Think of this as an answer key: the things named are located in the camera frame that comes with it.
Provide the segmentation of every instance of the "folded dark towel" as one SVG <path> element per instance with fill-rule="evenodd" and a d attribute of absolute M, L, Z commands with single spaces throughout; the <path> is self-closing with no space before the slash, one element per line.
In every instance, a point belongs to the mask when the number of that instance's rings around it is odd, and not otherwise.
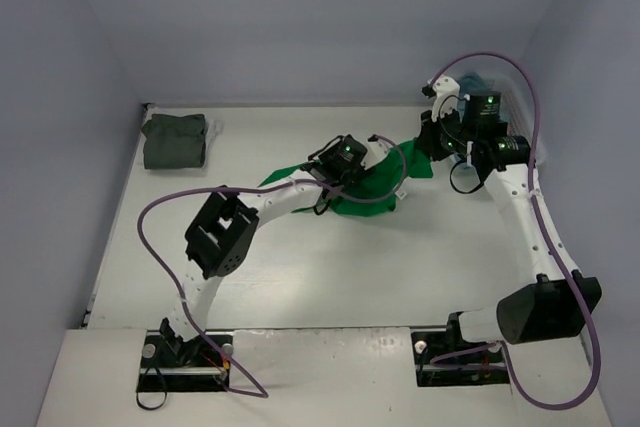
<path fill-rule="evenodd" d="M 145 169 L 185 169 L 204 165 L 207 122 L 204 115 L 153 114 L 142 126 Z"/>

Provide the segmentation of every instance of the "white tabletop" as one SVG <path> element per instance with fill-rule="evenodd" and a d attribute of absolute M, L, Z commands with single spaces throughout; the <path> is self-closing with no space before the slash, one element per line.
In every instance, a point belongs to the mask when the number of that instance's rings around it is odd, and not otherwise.
<path fill-rule="evenodd" d="M 303 162 L 337 134 L 372 133 L 397 142 L 420 128 L 420 107 L 179 109 L 224 122 L 201 171 L 148 172 L 138 146 L 97 283 L 89 328 L 156 329 L 174 302 L 173 285 L 144 250 L 136 219 L 150 201 L 183 189 L 252 187 Z M 395 212 L 375 218 L 292 214 L 254 237 L 245 263 L 223 282 L 209 328 L 442 325 L 449 313 L 494 305 L 517 288 L 514 256 L 486 192 L 462 196 L 435 177 L 409 180 Z M 477 179 L 460 179 L 462 188 Z M 151 243 L 180 274 L 184 231 L 204 196 L 158 207 Z"/>
<path fill-rule="evenodd" d="M 596 392 L 581 406 L 549 412 L 509 385 L 416 386 L 409 330 L 337 329 L 237 332 L 235 358 L 270 398 L 227 393 L 170 394 L 156 412 L 135 404 L 145 332 L 69 331 L 38 427 L 120 426 L 491 426 L 608 427 Z M 577 339 L 510 349 L 528 392 L 546 402 L 575 397 L 589 368 Z M 251 387 L 232 370 L 234 387 Z M 143 394 L 152 404 L 159 394 Z"/>

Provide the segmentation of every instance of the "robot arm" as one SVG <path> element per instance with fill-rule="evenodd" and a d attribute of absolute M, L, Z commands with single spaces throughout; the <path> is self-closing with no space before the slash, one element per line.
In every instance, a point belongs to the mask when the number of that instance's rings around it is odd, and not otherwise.
<path fill-rule="evenodd" d="M 196 323 L 207 324 L 218 288 L 245 260 L 257 229 L 290 212 L 330 202 L 333 194 L 314 182 L 342 190 L 370 175 L 388 152 L 374 137 L 362 144 L 350 135 L 339 136 L 288 177 L 263 186 L 270 192 L 211 194 L 185 233 L 187 257 L 193 262 L 187 263 L 183 288 Z M 194 355 L 189 341 L 197 342 L 198 333 L 185 317 L 182 299 L 176 299 L 160 332 L 182 359 L 178 363 Z"/>
<path fill-rule="evenodd" d="M 458 154 L 475 167 L 511 239 L 521 286 L 497 306 L 452 314 L 450 324 L 459 330 L 463 341 L 474 343 L 506 340 L 518 344 L 578 335 L 584 318 L 566 279 L 547 251 L 531 195 L 538 198 L 553 242 L 560 249 L 563 245 L 542 197 L 537 169 L 533 190 L 529 192 L 529 143 L 524 137 L 507 135 L 507 124 L 500 120 L 500 93 L 488 91 L 466 96 L 464 116 L 460 119 L 456 109 L 459 87 L 452 78 L 440 77 L 434 89 L 425 88 L 423 92 L 435 95 L 436 99 L 433 108 L 421 116 L 416 146 L 431 160 Z M 602 295 L 598 280 L 583 278 L 564 250 L 563 254 L 587 306 L 593 311 Z"/>

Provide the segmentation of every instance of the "green cloth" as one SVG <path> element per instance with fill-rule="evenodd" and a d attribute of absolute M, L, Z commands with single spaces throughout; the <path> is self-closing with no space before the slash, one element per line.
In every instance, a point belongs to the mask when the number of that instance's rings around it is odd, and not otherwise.
<path fill-rule="evenodd" d="M 433 177 L 431 162 L 425 155 L 416 149 L 414 140 L 403 142 L 399 145 L 407 160 L 407 177 L 415 179 L 430 179 Z M 300 165 L 294 165 L 285 169 L 276 170 L 260 185 L 270 184 L 291 175 Z M 364 178 L 356 185 L 345 189 L 345 193 L 359 199 L 375 199 L 388 193 L 400 181 L 402 175 L 402 159 L 395 149 L 392 149 L 387 157 L 375 166 L 373 174 Z M 358 217 L 371 217 L 385 212 L 393 212 L 396 209 L 396 196 L 375 204 L 360 204 L 345 200 L 342 197 L 331 201 L 331 210 L 340 215 L 355 215 Z"/>
<path fill-rule="evenodd" d="M 207 122 L 204 115 L 153 114 L 142 126 L 145 169 L 185 169 L 204 165 Z"/>

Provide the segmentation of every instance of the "folded cloth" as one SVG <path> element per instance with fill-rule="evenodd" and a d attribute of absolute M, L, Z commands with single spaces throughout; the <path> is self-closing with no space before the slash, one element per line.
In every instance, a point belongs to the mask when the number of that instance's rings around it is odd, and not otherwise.
<path fill-rule="evenodd" d="M 431 162 L 415 147 L 415 141 L 403 142 L 398 147 L 407 160 L 407 177 L 416 179 L 430 179 L 433 177 Z M 276 170 L 260 185 L 270 184 L 291 175 L 300 165 L 294 165 L 285 169 Z M 345 189 L 345 193 L 359 199 L 375 199 L 382 197 L 393 189 L 402 176 L 402 159 L 400 154 L 392 149 L 387 157 L 375 166 L 373 173 L 356 185 Z M 354 215 L 358 217 L 371 217 L 385 212 L 393 212 L 396 209 L 396 196 L 392 195 L 382 202 L 375 204 L 360 204 L 342 197 L 335 198 L 330 204 L 331 210 L 340 215 Z"/>
<path fill-rule="evenodd" d="M 153 114 L 142 126 L 144 168 L 199 168 L 206 157 L 207 122 L 202 114 L 176 117 Z"/>

